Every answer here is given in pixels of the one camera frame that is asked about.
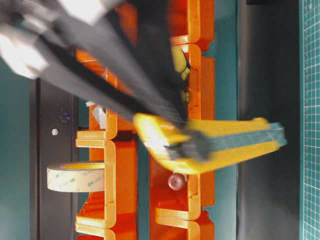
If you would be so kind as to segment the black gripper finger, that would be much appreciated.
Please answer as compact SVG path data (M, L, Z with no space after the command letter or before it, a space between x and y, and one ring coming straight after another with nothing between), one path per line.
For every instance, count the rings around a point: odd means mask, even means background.
M39 74L42 80L116 112L127 120L132 120L140 112L137 100L114 88L64 48L40 37L37 40L37 50L48 62L48 66Z
M169 39L160 33L159 45L132 45L118 15L107 14L94 25L63 15L56 20L58 35L89 52L116 74L137 99L136 112L158 115L174 125L185 125L181 77L175 72Z

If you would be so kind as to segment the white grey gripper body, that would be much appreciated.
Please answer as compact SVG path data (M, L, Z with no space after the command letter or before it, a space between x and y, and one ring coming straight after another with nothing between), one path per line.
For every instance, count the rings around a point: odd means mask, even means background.
M0 55L17 75L45 80L79 80L93 73L71 58L71 45L88 51L125 77L125 47L108 16L117 0L38 0L0 3Z

